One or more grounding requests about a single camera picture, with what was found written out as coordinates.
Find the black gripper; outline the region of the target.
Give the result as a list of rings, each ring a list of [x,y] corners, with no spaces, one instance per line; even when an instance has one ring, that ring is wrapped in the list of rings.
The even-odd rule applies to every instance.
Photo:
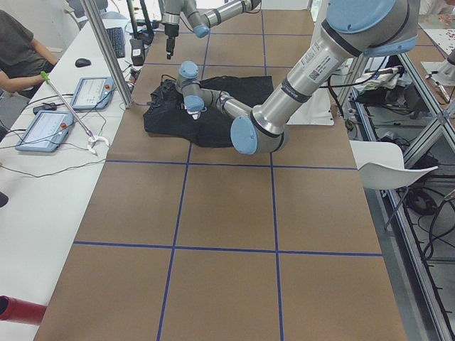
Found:
[[[166,59],[172,59],[172,53],[175,48],[175,38],[177,37],[177,25],[165,24],[165,34],[166,34]]]

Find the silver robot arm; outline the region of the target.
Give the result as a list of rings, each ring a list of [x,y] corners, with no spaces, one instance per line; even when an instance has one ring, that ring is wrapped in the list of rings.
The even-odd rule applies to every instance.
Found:
[[[194,34],[198,38],[203,38],[209,34],[212,27],[218,26],[239,14],[251,12],[261,3],[257,0],[231,1],[202,13],[197,9],[196,1],[163,1],[164,11],[161,23],[164,25],[166,34],[166,58],[170,60],[173,57],[175,40],[179,35],[181,14],[187,19]]]
[[[239,153],[272,153],[288,141],[289,118],[345,60],[413,49],[418,16],[418,1],[329,1],[320,36],[263,104],[249,107],[227,92],[203,89],[191,61],[181,64],[176,89],[188,114],[212,106],[232,117],[230,140]]]

